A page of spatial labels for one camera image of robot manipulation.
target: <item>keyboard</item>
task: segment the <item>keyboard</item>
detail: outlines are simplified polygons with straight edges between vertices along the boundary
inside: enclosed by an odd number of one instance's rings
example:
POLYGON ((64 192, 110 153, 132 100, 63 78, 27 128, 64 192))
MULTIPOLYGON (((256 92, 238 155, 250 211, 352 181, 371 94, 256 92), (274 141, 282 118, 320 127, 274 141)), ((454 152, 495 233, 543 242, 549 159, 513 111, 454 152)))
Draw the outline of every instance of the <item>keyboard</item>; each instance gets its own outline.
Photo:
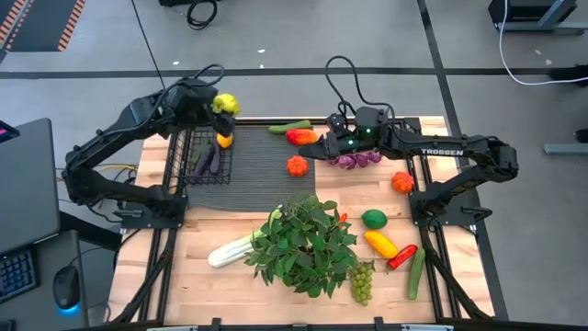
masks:
POLYGON ((30 250, 0 255, 0 303, 37 287, 33 262, 30 250))

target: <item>blue light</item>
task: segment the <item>blue light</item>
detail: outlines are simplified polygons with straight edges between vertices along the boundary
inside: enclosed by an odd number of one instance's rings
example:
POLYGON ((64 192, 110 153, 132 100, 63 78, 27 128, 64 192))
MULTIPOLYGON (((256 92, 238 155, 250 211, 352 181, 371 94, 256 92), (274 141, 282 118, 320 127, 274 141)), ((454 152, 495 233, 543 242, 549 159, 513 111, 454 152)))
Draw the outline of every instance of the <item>blue light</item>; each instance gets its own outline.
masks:
POLYGON ((74 307, 69 308, 69 309, 61 309, 61 308, 58 308, 58 309, 59 309, 59 314, 61 314, 63 316, 75 316, 81 312, 80 303, 78 303, 77 305, 75 305, 74 307))

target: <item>orange striped floor mat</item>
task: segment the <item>orange striped floor mat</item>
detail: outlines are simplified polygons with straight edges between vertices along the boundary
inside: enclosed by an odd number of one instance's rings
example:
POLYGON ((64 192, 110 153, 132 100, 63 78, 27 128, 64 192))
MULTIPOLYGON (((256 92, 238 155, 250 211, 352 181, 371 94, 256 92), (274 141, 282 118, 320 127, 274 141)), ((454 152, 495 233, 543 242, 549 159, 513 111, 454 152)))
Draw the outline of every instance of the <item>orange striped floor mat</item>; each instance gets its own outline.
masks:
POLYGON ((65 51, 82 16, 85 1, 14 1, 0 26, 0 33, 5 34, 3 48, 6 51, 65 51))

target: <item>computer mouse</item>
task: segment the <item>computer mouse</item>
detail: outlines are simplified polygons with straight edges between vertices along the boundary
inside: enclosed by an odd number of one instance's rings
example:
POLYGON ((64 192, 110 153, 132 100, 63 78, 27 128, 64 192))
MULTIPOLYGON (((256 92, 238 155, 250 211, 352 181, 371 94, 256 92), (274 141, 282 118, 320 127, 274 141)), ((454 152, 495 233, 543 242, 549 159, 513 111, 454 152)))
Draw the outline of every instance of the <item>computer mouse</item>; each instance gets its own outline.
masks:
POLYGON ((80 283, 77 268, 61 268, 53 278, 53 298, 61 309, 70 309, 80 301, 80 283))

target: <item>white cable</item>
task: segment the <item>white cable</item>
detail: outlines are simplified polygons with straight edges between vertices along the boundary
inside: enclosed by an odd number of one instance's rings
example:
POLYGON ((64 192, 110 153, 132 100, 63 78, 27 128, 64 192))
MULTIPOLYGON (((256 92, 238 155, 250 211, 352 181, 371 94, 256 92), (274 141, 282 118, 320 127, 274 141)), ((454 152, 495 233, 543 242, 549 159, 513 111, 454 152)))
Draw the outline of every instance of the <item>white cable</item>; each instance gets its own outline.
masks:
POLYGON ((581 81, 588 80, 588 77, 578 78, 578 79, 571 79, 571 80, 539 82, 539 83, 527 83, 527 82, 523 82, 523 81, 518 80, 513 75, 513 73, 511 72, 511 70, 508 68, 508 65, 506 65, 506 60, 504 59, 504 53, 503 53, 503 34, 504 34, 504 24, 506 24, 506 19, 507 18, 508 18, 508 0, 504 0, 504 19, 503 19, 503 24, 500 26, 500 37, 499 37, 499 41, 498 41, 498 50, 500 51, 500 57, 503 60, 504 69, 506 69, 506 72, 511 76, 511 78, 513 78, 513 80, 515 82, 517 82, 518 84, 524 85, 524 86, 543 86, 543 85, 549 85, 549 84, 578 83, 578 82, 581 82, 581 81))

